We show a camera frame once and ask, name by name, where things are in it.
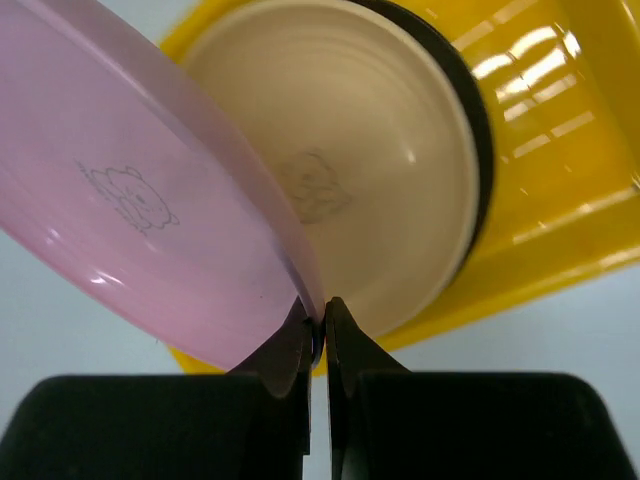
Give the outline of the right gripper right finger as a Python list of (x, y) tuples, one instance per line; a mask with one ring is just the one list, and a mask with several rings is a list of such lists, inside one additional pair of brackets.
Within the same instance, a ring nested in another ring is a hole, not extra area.
[(335, 479), (633, 479), (595, 389), (546, 372), (412, 371), (326, 307)]

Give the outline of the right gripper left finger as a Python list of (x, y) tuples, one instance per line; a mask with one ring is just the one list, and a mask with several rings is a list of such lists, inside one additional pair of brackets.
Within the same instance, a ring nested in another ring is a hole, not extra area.
[(5, 479), (298, 479), (310, 451), (313, 325), (283, 325), (225, 374), (57, 376), (1, 439)]

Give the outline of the orange plate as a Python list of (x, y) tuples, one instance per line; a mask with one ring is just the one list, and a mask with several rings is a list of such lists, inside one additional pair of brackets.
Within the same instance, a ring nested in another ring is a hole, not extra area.
[(468, 181), (404, 155), (357, 81), (355, 1), (255, 1), (199, 34), (188, 74), (244, 132), (309, 237), (328, 296), (371, 336), (431, 304), (464, 261)]

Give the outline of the pink plate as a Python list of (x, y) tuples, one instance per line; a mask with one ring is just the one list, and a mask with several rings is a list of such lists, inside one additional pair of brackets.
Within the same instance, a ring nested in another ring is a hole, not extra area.
[(123, 319), (238, 365), (324, 314), (283, 191), (214, 102), (96, 1), (1, 5), (1, 226)]

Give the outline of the dark metal plate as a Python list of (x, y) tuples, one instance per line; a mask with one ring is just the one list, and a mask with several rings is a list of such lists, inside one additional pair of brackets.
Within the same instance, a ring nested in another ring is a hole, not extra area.
[(454, 46), (418, 14), (392, 1), (355, 1), (372, 29), (357, 81), (388, 122), (404, 155), (420, 165), (455, 165), (468, 181), (458, 235), (467, 259), (481, 235), (494, 182), (491, 122), (479, 88)]

